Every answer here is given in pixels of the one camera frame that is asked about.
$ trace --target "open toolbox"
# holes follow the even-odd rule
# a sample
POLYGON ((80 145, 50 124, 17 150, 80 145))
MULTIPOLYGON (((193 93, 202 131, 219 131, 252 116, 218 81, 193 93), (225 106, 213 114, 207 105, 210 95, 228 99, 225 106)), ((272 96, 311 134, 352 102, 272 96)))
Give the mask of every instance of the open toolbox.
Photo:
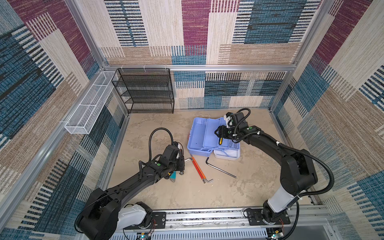
POLYGON ((215 130, 220 125, 225 124, 223 117, 218 119, 195 118, 191 131, 189 132, 187 145, 189 152, 191 154, 209 157, 212 151, 215 150, 215 153, 218 153, 217 155, 234 159, 238 158, 240 156, 240 144, 234 143, 229 139, 223 139, 222 144, 219 145, 220 139, 215 135, 215 130), (233 154, 227 154, 226 151, 230 151, 231 153, 238 151, 238 157, 233 157, 233 154))

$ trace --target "wire basket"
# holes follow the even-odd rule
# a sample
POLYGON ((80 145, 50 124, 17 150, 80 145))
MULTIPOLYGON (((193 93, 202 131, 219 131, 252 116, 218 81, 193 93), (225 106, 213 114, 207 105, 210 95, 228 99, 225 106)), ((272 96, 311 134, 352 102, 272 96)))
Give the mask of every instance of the wire basket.
POLYGON ((113 89, 115 72, 103 71, 65 124, 70 134, 89 134, 113 89))
POLYGON ((129 113, 173 113, 175 100, 167 68, 119 68, 113 85, 129 113))

